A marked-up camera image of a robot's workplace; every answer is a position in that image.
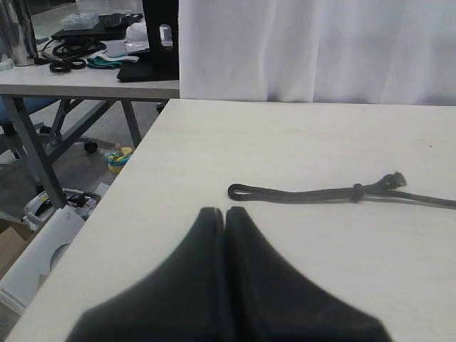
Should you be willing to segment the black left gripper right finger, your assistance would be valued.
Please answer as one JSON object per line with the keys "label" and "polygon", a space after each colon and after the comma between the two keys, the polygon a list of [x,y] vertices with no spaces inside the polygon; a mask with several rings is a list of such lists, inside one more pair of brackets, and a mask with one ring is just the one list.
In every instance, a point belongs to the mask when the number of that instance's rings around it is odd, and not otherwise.
{"label": "black left gripper right finger", "polygon": [[296,270],[243,207],[227,211],[225,260],[237,341],[390,341],[384,325]]}

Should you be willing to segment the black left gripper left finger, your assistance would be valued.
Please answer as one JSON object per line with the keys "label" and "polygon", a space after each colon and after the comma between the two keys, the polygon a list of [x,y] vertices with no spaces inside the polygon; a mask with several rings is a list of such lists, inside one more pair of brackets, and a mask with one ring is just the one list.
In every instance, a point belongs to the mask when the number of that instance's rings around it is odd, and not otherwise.
{"label": "black left gripper left finger", "polygon": [[223,341],[222,214],[202,208],[176,249],[144,279],[87,310],[68,341]]}

